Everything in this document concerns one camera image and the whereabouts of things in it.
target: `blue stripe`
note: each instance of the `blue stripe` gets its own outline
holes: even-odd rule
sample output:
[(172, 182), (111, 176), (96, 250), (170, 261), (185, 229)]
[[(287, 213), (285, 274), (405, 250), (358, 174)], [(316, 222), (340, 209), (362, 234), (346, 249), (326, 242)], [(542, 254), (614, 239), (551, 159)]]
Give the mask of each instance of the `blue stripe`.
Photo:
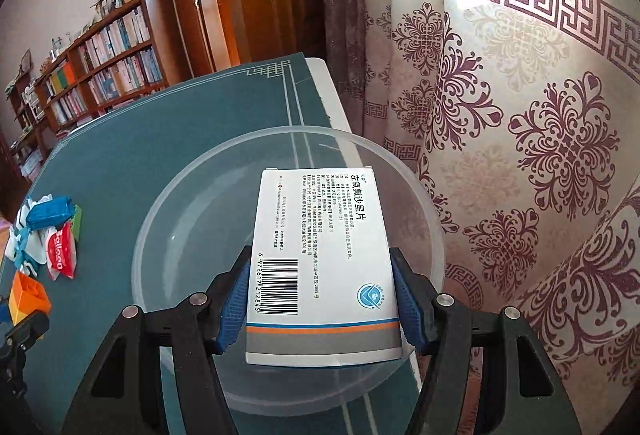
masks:
[(376, 325), (377, 323), (393, 323), (398, 318), (389, 318), (386, 320), (375, 321), (358, 321), (356, 323), (326, 323), (322, 325), (281, 325), (276, 323), (247, 323), (248, 327), (270, 327), (274, 329), (325, 329), (331, 327), (357, 327), (360, 325)]

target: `barcode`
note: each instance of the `barcode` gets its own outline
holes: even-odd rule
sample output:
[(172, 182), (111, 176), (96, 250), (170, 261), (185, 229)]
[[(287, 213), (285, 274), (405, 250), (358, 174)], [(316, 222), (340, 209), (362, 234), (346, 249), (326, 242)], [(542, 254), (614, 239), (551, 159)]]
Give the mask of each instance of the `barcode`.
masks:
[(298, 314), (297, 258), (261, 258), (256, 282), (256, 311), (261, 314)]

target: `green tablecloth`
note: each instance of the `green tablecloth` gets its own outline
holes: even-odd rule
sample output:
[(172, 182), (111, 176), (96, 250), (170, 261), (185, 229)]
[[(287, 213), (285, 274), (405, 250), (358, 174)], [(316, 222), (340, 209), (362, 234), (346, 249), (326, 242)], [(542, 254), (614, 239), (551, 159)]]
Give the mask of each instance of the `green tablecloth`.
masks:
[[(57, 145), (30, 194), (70, 196), (82, 206), (82, 228), (75, 280), (51, 282), (44, 271), (39, 277), (53, 304), (50, 332), (28, 352), (25, 380), (28, 402), (47, 433), (60, 430), (95, 350), (123, 306), (132, 303), (134, 244), (166, 184), (194, 158), (228, 139), (300, 124), (330, 126), (302, 54), (180, 84), (109, 113)], [(8, 293), (13, 274), (11, 263), (4, 263), (0, 293)], [(167, 386), (173, 376), (163, 369), (162, 377), (172, 434), (183, 433), (175, 386)], [(408, 364), (379, 389), (371, 393), (370, 405), (382, 408), (385, 413), (376, 414), (376, 420), (389, 427), (379, 427), (378, 433), (403, 433), (417, 396)], [(354, 433), (370, 433), (366, 406), (359, 399), (346, 412), (337, 408), (305, 418), (316, 433), (347, 433), (349, 413)], [(258, 421), (236, 412), (234, 419), (241, 434), (299, 433), (306, 422)]]

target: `orange stripe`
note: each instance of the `orange stripe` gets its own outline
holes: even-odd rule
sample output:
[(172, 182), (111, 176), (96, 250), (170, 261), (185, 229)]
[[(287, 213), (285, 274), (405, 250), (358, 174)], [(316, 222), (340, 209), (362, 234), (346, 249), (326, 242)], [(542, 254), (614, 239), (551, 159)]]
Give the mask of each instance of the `orange stripe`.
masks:
[(353, 327), (324, 327), (320, 329), (287, 329), (272, 327), (247, 327), (247, 332), (262, 334), (342, 334), (344, 332), (366, 332), (371, 330), (385, 330), (398, 328), (398, 322), (375, 323), (373, 325), (356, 325)]

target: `patterned curtain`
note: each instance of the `patterned curtain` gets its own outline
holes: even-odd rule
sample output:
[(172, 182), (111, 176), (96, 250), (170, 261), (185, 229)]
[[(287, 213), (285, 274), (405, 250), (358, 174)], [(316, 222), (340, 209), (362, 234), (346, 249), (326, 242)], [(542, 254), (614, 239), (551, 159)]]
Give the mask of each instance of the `patterned curtain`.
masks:
[(639, 375), (640, 3), (325, 5), (353, 131), (413, 168), (440, 214), (446, 290), (519, 307), (599, 433)]

